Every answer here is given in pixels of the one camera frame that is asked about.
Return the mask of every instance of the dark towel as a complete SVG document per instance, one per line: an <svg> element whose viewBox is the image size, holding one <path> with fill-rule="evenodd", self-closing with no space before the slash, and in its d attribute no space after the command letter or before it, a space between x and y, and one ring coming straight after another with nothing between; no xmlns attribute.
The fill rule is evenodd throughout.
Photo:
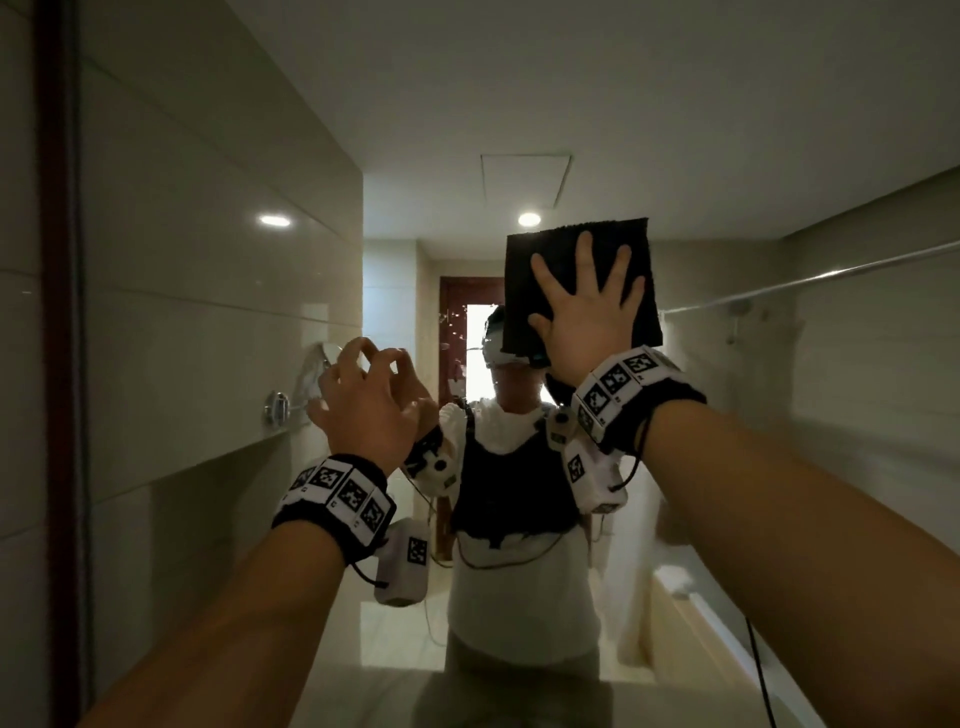
<svg viewBox="0 0 960 728"><path fill-rule="evenodd" d="M593 234L593 261L597 269L600 288L607 281L616 251L621 245L629 245L633 251L627 271L627 285L623 297L630 292L630 283L637 276L646 277L646 292L643 303L634 320L635 347L647 345L658 347L663 343L657 302L654 296L654 278L650 270L650 246L647 244L647 218L636 220L584 223L556 228L550 231L524 232L507 237L507 263L505 268L505 293L507 317L503 328L503 351L516 356L529 356L534 366L549 366L543 342L530 328L527 318L531 313L541 313L553 318L550 305L540 291L540 286L530 269L530 258L539 253L547 267L561 285L574 293L577 285L575 250L577 236L582 231Z"/></svg>

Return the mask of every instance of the black vest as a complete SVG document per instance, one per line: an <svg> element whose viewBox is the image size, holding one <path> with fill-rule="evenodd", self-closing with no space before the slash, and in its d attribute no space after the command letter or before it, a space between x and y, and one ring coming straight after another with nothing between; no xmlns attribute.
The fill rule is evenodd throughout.
<svg viewBox="0 0 960 728"><path fill-rule="evenodd" d="M580 511L566 480L561 454L550 449L546 421L523 445L495 455L476 441L476 421L467 407L467 441L460 496L450 530L487 539L500 548L505 536L566 533L580 523Z"/></svg>

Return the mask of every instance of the hand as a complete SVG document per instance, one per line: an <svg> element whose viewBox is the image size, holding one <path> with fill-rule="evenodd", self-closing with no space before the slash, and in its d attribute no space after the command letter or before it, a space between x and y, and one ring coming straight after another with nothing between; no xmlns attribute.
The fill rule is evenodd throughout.
<svg viewBox="0 0 960 728"><path fill-rule="evenodd" d="M370 360L365 374L357 363L361 353ZM359 455L386 475L403 463L416 442L421 402L412 399L400 408L394 401L390 365L401 358L399 349L379 352L370 339L360 337L321 375L324 399L311 400L306 411L326 433L332 454Z"/></svg>
<svg viewBox="0 0 960 728"><path fill-rule="evenodd" d="M620 304L630 264L630 248L623 246L603 291L597 289L593 266L593 236L577 238L577 292L571 296L553 277L541 255L530 261L534 277L553 309L553 321L539 313L529 322L543 340L551 374L573 387L608 357L631 348L634 319L643 300L643 278L637 278L627 300Z"/></svg>
<svg viewBox="0 0 960 728"><path fill-rule="evenodd" d="M396 361L396 374L390 380L390 391L396 405L403 409L412 401L420 402L420 419L417 425L417 439L420 440L440 423L440 406L433 401L426 387L417 378L410 353L400 350Z"/></svg>

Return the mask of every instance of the white shirt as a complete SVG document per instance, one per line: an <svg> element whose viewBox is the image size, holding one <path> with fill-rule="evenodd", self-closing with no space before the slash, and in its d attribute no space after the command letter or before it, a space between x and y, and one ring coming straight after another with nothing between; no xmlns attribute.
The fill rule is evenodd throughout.
<svg viewBox="0 0 960 728"><path fill-rule="evenodd" d="M512 415L495 400L480 400L471 408L476 441L494 454L513 452L533 435L543 436L535 430L543 416L539 409ZM459 474L467 441L467 413L456 404L445 405L440 411L440 427L445 439L456 448ZM429 490L434 496L448 496L456 506L460 483L445 492L436 486ZM596 647L600 620L590 594L588 543L583 528L576 527L562 536L544 533L522 538L515 534L507 536L501 548L490 548L487 540L464 532L457 534L457 540L447 620L468 647L525 666L553 665ZM464 563L460 549L474 566L534 560L506 569L476 570Z"/></svg>

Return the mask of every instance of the ceiling light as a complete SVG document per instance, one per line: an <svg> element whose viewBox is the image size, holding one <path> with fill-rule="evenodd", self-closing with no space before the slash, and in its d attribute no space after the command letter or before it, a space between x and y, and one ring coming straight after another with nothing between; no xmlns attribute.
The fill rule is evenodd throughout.
<svg viewBox="0 0 960 728"><path fill-rule="evenodd" d="M269 228L289 228L293 221L286 215L260 215L256 218L260 225L266 225Z"/></svg>
<svg viewBox="0 0 960 728"><path fill-rule="evenodd" d="M540 216L536 212L524 212L516 221L524 228L535 228L540 224Z"/></svg>

